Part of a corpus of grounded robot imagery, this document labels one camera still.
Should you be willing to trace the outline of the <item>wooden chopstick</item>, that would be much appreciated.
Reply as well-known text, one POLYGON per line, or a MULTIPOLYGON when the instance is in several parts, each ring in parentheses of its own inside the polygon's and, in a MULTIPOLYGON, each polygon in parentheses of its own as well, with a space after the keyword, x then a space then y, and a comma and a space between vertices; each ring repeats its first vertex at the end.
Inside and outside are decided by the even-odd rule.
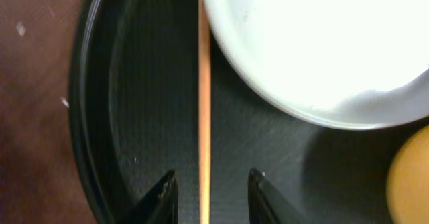
POLYGON ((198 0, 198 148, 200 223, 210 224, 211 53, 204 0, 198 0))

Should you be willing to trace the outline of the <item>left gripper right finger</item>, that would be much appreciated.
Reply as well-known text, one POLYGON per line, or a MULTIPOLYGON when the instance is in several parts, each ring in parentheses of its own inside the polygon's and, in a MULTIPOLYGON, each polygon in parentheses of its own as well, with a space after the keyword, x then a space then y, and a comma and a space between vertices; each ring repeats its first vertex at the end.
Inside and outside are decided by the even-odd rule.
POLYGON ((256 168, 248 175, 250 224, 307 224, 308 221, 256 168))

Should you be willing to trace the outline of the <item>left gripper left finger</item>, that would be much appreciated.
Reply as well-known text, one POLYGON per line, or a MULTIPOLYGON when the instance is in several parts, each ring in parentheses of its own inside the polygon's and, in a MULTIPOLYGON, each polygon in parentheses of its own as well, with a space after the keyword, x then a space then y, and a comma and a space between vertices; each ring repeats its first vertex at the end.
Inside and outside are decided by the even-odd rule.
POLYGON ((178 224, 176 171, 167 171, 118 224, 178 224))

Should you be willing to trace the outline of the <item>yellow plastic bowl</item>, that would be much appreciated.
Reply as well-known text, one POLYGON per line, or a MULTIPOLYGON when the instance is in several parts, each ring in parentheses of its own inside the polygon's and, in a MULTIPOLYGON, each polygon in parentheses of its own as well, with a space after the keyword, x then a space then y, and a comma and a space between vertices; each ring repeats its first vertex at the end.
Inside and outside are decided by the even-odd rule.
POLYGON ((387 204, 394 223, 428 224, 428 128, 400 148, 387 177, 387 204))

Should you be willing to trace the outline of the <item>grey round plate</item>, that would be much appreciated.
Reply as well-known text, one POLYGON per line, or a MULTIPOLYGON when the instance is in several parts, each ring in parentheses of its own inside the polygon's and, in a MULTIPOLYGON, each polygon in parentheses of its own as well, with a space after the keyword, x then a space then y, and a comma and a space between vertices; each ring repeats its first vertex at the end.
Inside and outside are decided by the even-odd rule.
POLYGON ((297 118, 379 129, 428 116, 428 0, 204 0, 236 73, 297 118))

